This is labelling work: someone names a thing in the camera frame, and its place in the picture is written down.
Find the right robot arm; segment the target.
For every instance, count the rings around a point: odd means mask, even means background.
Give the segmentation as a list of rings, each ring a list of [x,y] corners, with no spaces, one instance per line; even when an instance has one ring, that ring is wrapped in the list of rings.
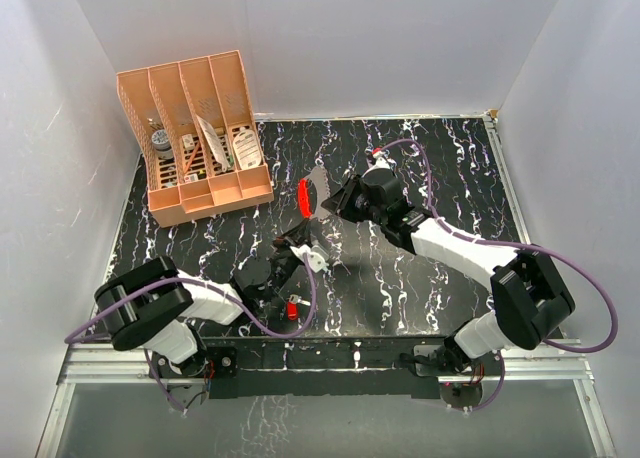
[[[575,310],[549,256],[483,245],[457,229],[444,230],[442,219],[407,201],[400,181],[389,169],[350,176],[321,205],[346,221],[375,223],[391,244],[441,262],[491,293],[491,311],[461,325],[427,356],[402,355],[409,366],[469,374],[489,352],[535,349]]]

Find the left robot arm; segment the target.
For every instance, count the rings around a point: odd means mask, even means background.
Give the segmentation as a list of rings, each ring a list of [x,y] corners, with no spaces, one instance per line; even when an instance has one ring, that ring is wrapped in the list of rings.
[[[317,219],[303,219],[273,241],[270,257],[248,258],[224,284],[191,284],[193,277],[165,255],[110,280],[96,290],[94,299],[101,312],[121,305],[103,318],[113,348],[143,347],[165,358],[184,377],[203,374],[206,347],[195,328],[179,319],[230,326],[245,310],[267,310],[298,268],[326,268],[328,255],[319,245],[319,230]]]

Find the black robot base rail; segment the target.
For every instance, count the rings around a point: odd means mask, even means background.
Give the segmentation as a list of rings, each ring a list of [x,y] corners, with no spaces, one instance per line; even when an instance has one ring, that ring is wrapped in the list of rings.
[[[201,366],[183,374],[158,353],[152,363],[171,389],[201,387],[210,399],[254,396],[406,395],[479,403],[500,364],[486,355],[455,372],[438,365],[441,337],[209,338]]]

